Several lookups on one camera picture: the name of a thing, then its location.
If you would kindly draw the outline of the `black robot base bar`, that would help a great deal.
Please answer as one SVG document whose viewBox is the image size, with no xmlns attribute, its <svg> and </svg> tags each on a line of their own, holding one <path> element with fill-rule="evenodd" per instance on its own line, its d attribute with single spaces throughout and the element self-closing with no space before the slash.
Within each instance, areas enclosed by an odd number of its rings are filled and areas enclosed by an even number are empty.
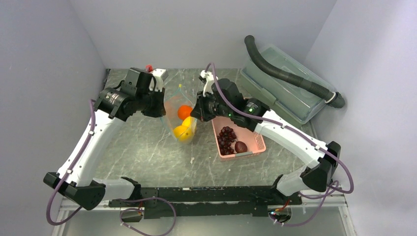
<svg viewBox="0 0 417 236">
<path fill-rule="evenodd" d="M 227 187 L 143 187 L 139 202 L 128 202 L 113 197 L 109 207 L 141 206 L 145 219 L 177 216 L 252 215 L 267 216 L 274 207 L 301 205 L 297 193 L 280 197 L 270 186 Z"/>
</svg>

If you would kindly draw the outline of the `yellow bell pepper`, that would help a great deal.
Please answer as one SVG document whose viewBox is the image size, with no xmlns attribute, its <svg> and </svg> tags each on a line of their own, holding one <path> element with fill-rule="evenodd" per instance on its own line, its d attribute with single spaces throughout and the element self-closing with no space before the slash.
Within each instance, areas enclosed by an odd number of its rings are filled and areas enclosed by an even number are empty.
<svg viewBox="0 0 417 236">
<path fill-rule="evenodd" d="M 173 129 L 176 140 L 180 143 L 190 143 L 194 137 L 194 132 L 190 126 L 179 125 Z"/>
</svg>

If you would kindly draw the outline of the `dark purple grape bunch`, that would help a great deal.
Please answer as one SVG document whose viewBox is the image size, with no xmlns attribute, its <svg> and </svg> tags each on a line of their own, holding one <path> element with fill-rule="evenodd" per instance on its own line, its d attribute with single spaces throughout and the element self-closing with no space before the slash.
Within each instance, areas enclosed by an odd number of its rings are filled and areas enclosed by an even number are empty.
<svg viewBox="0 0 417 236">
<path fill-rule="evenodd" d="M 234 144 L 237 141 L 237 136 L 231 127 L 222 127 L 216 138 L 221 155 L 231 155 L 235 153 Z"/>
</svg>

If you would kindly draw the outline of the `yellow mango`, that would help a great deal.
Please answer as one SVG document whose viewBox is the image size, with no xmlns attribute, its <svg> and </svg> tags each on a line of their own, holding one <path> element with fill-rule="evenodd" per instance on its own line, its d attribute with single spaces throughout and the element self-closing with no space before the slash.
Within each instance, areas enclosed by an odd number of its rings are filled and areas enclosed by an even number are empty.
<svg viewBox="0 0 417 236">
<path fill-rule="evenodd" d="M 182 126 L 186 126 L 186 127 L 193 127 L 196 123 L 196 119 L 188 116 L 187 118 L 185 118 L 182 122 Z"/>
</svg>

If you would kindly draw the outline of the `orange fruit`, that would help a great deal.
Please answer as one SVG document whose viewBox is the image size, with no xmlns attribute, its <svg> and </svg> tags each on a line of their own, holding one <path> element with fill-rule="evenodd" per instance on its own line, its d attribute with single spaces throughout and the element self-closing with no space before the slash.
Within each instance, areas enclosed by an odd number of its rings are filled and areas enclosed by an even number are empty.
<svg viewBox="0 0 417 236">
<path fill-rule="evenodd" d="M 179 119 L 184 120 L 185 118 L 190 116 L 192 110 L 193 108 L 191 106 L 181 105 L 177 110 L 177 116 Z"/>
</svg>

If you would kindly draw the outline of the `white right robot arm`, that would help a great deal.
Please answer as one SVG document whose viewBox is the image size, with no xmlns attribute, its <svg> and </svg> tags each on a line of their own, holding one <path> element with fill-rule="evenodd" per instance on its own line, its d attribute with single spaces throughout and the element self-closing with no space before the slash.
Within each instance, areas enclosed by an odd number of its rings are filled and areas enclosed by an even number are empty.
<svg viewBox="0 0 417 236">
<path fill-rule="evenodd" d="M 326 192 L 332 186 L 332 176 L 340 165 L 338 143 L 327 144 L 306 135 L 260 100 L 244 98 L 229 79 L 218 79 L 209 73 L 199 79 L 204 87 L 197 93 L 192 117 L 200 121 L 225 117 L 240 128 L 275 141 L 304 163 L 301 169 L 276 179 L 271 190 L 275 203 L 283 204 L 302 190 Z"/>
</svg>

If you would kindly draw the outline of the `dark red round fruit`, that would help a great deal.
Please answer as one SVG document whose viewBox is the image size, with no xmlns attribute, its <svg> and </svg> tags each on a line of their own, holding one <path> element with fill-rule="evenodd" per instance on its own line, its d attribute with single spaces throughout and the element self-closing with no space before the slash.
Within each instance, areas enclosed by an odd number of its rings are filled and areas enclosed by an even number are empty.
<svg viewBox="0 0 417 236">
<path fill-rule="evenodd" d="M 248 152 L 248 147 L 244 142 L 236 141 L 234 150 L 236 153 L 244 153 L 244 152 Z"/>
</svg>

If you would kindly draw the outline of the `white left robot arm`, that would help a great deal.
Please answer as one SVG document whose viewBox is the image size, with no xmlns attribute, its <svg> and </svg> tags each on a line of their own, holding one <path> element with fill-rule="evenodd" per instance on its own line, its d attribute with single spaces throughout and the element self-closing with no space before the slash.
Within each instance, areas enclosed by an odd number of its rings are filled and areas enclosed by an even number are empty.
<svg viewBox="0 0 417 236">
<path fill-rule="evenodd" d="M 130 68 L 117 87 L 103 89 L 92 106 L 90 121 L 65 163 L 48 172 L 43 182 L 86 210 L 101 201 L 122 199 L 136 206 L 142 197 L 141 185 L 127 177 L 98 179 L 94 173 L 100 157 L 114 135 L 133 114 L 161 118 L 164 108 L 165 69 Z"/>
</svg>

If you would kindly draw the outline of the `clear zip top bag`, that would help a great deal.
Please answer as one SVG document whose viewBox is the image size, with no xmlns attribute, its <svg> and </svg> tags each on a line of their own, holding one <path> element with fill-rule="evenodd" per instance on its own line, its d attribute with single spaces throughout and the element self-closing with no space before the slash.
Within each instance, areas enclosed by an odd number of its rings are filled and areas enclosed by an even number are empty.
<svg viewBox="0 0 417 236">
<path fill-rule="evenodd" d="M 194 108 L 191 98 L 185 86 L 180 84 L 172 95 L 164 99 L 166 115 L 161 121 L 174 140 L 181 144 L 191 143 L 196 133 L 197 120 L 191 117 Z"/>
</svg>

